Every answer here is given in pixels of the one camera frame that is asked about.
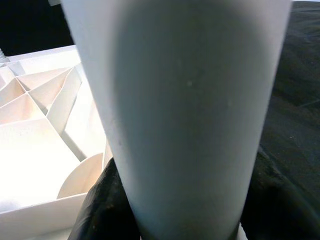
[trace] black cloth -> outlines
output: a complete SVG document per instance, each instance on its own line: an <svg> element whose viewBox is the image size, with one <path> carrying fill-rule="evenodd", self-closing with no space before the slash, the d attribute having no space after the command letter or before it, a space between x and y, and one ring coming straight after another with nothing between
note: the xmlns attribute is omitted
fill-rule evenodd
<svg viewBox="0 0 320 240"><path fill-rule="evenodd" d="M241 223L248 240L320 240L319 2L293 4ZM113 160L69 237L100 239L139 239Z"/></svg>

